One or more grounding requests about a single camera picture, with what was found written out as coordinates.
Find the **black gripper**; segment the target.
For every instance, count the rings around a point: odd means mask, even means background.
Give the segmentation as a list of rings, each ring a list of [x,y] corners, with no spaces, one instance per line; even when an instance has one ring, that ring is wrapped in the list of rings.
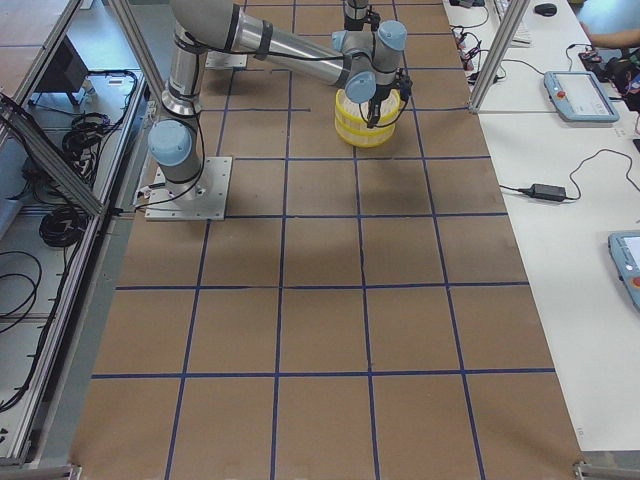
[[[367,103],[366,126],[368,129],[376,127],[381,119],[395,110],[395,100],[390,86],[377,86],[374,96]]]

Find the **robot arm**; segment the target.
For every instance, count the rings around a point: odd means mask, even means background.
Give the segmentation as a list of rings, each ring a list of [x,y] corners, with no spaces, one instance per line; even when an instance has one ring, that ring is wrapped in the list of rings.
[[[344,27],[324,47],[255,18],[233,1],[173,1],[174,53],[162,91],[162,113],[149,134],[149,150],[164,174],[170,199],[196,198],[205,162],[195,143],[200,134],[200,92],[208,53],[247,55],[282,65],[340,90],[361,110],[369,129],[385,128],[383,103],[392,92],[402,102],[411,81],[400,67],[407,30],[381,20],[365,1],[349,1]]]
[[[380,15],[368,0],[345,0],[343,2],[343,26],[347,31],[362,31],[365,25],[375,32],[380,24]]]

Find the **person hand at desk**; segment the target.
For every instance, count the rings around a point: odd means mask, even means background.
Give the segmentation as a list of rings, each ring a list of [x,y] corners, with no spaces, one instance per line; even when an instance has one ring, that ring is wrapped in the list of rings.
[[[640,31],[638,29],[622,30],[614,33],[588,33],[592,45],[605,49],[638,48]]]

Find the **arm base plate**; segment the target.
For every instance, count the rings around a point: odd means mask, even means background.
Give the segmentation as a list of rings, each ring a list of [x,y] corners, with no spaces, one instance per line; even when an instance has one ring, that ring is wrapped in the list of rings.
[[[148,221],[199,221],[225,219],[226,202],[232,171],[231,157],[207,157],[198,181],[193,185],[173,184],[156,169],[155,183],[144,208]]]
[[[247,55],[210,51],[206,57],[205,68],[208,70],[245,69],[247,59]]]

